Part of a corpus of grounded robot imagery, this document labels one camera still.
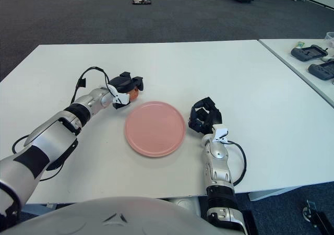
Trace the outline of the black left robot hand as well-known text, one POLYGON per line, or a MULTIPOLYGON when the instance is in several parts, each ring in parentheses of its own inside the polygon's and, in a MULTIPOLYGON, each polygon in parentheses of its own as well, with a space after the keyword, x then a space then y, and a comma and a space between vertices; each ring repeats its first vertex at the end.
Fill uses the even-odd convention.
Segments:
POLYGON ((131 78, 129 72, 123 72, 108 82, 108 88, 114 95, 113 107, 119 109, 138 97, 139 91, 144 89, 144 82, 142 77, 131 78))

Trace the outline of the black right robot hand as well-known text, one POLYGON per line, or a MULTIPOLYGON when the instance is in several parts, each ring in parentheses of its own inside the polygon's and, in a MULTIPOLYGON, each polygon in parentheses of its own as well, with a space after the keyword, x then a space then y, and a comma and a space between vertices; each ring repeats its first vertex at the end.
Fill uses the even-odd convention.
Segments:
POLYGON ((210 97, 203 98, 192 106, 188 121, 189 128, 206 135, 213 133, 215 124, 222 124, 222 115, 210 97))

